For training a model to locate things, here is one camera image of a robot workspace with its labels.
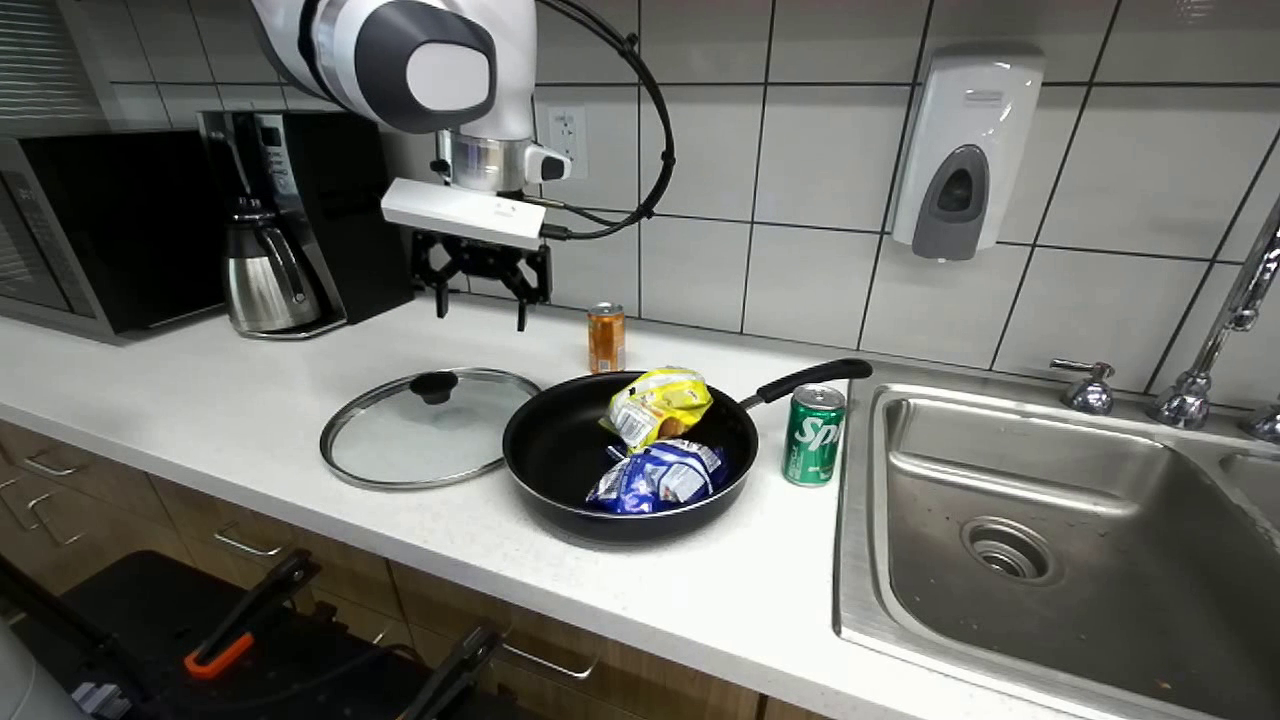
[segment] black frying pan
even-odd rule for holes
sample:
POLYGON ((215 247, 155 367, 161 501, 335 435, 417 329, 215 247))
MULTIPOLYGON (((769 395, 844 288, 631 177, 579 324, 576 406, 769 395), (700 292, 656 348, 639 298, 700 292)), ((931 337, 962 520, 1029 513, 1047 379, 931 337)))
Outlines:
POLYGON ((589 487, 616 465, 614 446, 620 446, 620 439, 607 428, 601 428, 601 416, 607 401, 635 379, 635 371, 579 375, 579 379, 544 388, 510 418, 506 460, 515 482, 523 487, 523 497, 533 497, 535 508, 544 508, 551 520, 566 520, 586 530, 606 526, 607 535, 616 530, 663 535, 663 530, 693 526, 721 517, 743 487, 743 476, 758 465, 758 446, 761 446, 750 406, 792 395, 801 385, 819 385, 842 375, 850 379, 874 375, 874 363, 863 358, 817 363, 758 388, 758 395, 742 402, 721 388, 711 388, 717 402, 690 432, 690 439, 717 446, 730 465, 730 476, 711 497, 686 508, 616 517, 586 502, 589 487))

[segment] cable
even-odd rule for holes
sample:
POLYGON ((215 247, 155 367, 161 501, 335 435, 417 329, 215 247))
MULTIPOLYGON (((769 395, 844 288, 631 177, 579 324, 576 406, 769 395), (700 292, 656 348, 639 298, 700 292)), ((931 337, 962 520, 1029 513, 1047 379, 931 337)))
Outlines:
POLYGON ((544 223, 544 236, 550 239, 601 239, 601 236, 614 236, 620 229, 631 229, 639 221, 649 221, 656 211, 656 203, 663 199, 669 182, 673 182, 673 173, 677 173, 677 133, 673 133, 673 111, 669 111, 669 98, 663 98, 663 86, 656 84, 656 77, 649 72, 644 56, 635 51, 635 37, 620 37, 607 20, 601 20, 598 12, 589 12, 586 5, 576 0, 542 0, 544 7, 551 7, 556 17, 579 25, 586 32, 591 32, 601 45, 607 45, 639 79, 639 86, 649 93, 652 98, 652 111, 663 126, 663 153, 661 153, 661 173, 649 189, 649 196, 623 215, 623 221, 606 221, 589 209, 574 209, 574 203, 550 203, 550 209, 566 209, 574 215, 586 215, 601 229, 591 230, 574 230, 566 223, 544 223))

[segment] small bottle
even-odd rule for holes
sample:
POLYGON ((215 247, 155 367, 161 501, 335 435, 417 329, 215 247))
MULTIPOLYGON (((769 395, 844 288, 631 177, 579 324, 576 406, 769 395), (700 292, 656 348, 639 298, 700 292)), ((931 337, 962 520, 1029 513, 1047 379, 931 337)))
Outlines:
POLYGON ((623 304, 598 304, 589 314, 589 363, 591 371, 620 371, 623 367, 623 337, 627 314, 623 304))

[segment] soda can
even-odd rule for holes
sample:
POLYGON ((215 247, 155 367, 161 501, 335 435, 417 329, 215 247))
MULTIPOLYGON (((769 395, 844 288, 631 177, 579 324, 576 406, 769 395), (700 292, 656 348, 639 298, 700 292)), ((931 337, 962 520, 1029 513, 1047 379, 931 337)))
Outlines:
POLYGON ((844 428, 844 393, 837 388, 796 388, 790 418, 785 476, 792 482, 829 482, 837 476, 842 428, 844 428))

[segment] coffee maker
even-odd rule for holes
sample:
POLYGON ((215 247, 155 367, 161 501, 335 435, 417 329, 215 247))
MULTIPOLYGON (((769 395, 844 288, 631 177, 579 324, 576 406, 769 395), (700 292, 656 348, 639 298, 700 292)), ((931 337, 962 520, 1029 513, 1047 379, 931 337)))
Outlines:
POLYGON ((241 337, 307 341, 417 296, 381 215, 389 159, 339 111, 210 111, 227 209, 227 310, 241 337))

